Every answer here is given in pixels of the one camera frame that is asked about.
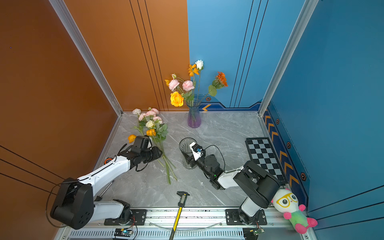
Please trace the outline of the clear grey glass vase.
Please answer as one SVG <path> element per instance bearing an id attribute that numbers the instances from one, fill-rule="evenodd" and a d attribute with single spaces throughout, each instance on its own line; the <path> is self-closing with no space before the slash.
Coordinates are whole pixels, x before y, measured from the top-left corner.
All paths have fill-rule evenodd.
<path id="1" fill-rule="evenodd" d="M 186 162 L 186 159 L 187 157 L 190 157 L 193 155 L 191 149 L 190 149 L 190 144 L 192 142 L 196 142 L 195 139 L 193 138 L 184 138 L 180 141 L 179 143 L 179 149 L 184 157 L 183 159 L 183 166 L 188 169 L 188 170 L 191 170 L 192 168 L 190 166 L 187 165 L 187 162 Z"/>

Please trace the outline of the blue purple glass vase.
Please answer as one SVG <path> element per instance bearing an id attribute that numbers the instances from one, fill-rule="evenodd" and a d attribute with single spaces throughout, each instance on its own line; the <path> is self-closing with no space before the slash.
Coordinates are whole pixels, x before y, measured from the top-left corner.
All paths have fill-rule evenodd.
<path id="1" fill-rule="evenodd" d="M 200 103 L 198 100 L 193 100 L 190 103 L 187 103 L 187 106 L 189 108 L 189 114 L 188 114 L 188 126 L 196 129 L 200 127 L 202 123 L 201 114 L 200 114 Z"/>

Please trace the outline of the yellow rose flower stem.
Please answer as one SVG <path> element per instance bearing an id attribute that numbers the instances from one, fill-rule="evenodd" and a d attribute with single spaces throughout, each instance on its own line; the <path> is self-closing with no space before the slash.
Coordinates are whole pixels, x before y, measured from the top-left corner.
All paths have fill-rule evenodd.
<path id="1" fill-rule="evenodd" d="M 186 93 L 173 92 L 170 99 L 173 106 L 182 107 L 186 103 L 191 103 L 194 100 L 194 95 L 192 91 Z"/>

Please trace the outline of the pink peony flower stem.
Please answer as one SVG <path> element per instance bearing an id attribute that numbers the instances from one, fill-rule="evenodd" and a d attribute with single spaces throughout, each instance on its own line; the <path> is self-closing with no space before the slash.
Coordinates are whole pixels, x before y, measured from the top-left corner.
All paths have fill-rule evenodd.
<path id="1" fill-rule="evenodd" d="M 192 91 L 194 95 L 195 83 L 191 80 L 182 80 L 176 74 L 172 74 L 172 79 L 165 80 L 165 82 L 172 93 L 186 93 Z"/>

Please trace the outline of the orange gerbera flower stem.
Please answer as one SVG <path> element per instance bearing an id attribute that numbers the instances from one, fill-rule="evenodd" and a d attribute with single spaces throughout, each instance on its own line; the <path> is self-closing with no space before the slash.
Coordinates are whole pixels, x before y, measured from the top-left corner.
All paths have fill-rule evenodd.
<path id="1" fill-rule="evenodd" d="M 201 104 L 206 96 L 215 97 L 218 90 L 226 87 L 228 87 L 226 75 L 223 72 L 218 72 L 218 75 L 215 76 L 215 79 L 209 85 L 208 92 L 202 98 L 200 98 L 200 94 L 199 96 L 197 95 L 199 103 Z"/>

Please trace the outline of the white rose flower stem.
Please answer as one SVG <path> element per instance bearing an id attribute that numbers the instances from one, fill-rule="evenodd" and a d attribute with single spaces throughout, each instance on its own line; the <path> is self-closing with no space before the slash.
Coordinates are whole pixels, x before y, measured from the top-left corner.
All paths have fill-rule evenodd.
<path id="1" fill-rule="evenodd" d="M 199 75 L 199 82 L 198 82 L 198 96 L 200 94 L 200 82 L 201 82 L 201 72 L 204 69 L 204 61 L 203 60 L 197 60 L 195 62 L 197 74 Z"/>

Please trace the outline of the yellow poppy flower stem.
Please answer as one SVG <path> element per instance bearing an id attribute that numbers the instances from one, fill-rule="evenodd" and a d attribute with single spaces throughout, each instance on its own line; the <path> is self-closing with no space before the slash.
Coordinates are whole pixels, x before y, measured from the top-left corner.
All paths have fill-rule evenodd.
<path id="1" fill-rule="evenodd" d="M 188 67 L 188 76 L 185 77 L 185 78 L 182 78 L 181 76 L 177 75 L 179 78 L 181 78 L 182 80 L 191 80 L 195 83 L 195 90 L 194 90 L 194 100 L 197 99 L 197 79 L 196 78 L 199 78 L 199 75 L 197 74 L 197 70 L 196 70 L 196 65 L 195 63 L 189 65 Z"/>

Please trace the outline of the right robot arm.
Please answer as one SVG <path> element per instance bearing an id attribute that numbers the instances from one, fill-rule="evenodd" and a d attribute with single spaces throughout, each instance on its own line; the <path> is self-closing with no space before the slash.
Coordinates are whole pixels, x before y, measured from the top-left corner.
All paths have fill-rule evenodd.
<path id="1" fill-rule="evenodd" d="M 247 195 L 238 209 L 239 219 L 245 225 L 256 221 L 258 211 L 268 208 L 280 188 L 280 182 L 252 161 L 232 171 L 224 171 L 215 155 L 184 154 L 187 165 L 199 167 L 217 190 L 240 187 Z"/>

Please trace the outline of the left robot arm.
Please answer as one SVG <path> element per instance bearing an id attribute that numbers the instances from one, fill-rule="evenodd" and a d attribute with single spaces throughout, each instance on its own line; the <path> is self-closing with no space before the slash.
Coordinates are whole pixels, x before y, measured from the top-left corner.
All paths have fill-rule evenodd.
<path id="1" fill-rule="evenodd" d="M 162 156 L 163 151 L 152 143 L 150 137 L 136 137 L 132 145 L 123 145 L 100 168 L 60 183 L 51 211 L 46 214 L 47 219 L 54 219 L 75 230 L 98 220 L 112 220 L 119 225 L 129 223 L 133 215 L 130 204 L 118 199 L 103 202 L 97 193 L 120 175 L 137 170 L 139 164 L 147 165 Z"/>

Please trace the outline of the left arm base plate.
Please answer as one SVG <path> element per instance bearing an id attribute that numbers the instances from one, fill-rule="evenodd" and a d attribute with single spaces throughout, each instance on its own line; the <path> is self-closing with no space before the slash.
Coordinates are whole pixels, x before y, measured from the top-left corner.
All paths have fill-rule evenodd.
<path id="1" fill-rule="evenodd" d="M 133 209 L 122 213 L 117 219 L 105 219 L 105 226 L 144 226 L 147 216 L 146 209 Z"/>

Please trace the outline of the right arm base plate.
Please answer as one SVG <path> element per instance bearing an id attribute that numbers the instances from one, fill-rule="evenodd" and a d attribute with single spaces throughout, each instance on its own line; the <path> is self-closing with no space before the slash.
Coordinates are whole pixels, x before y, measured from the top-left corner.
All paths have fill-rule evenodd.
<path id="1" fill-rule="evenodd" d="M 267 217 L 263 209 L 258 210 L 253 217 L 249 217 L 247 214 L 240 211 L 240 209 L 226 209 L 226 221 L 227 225 L 267 225 Z"/>

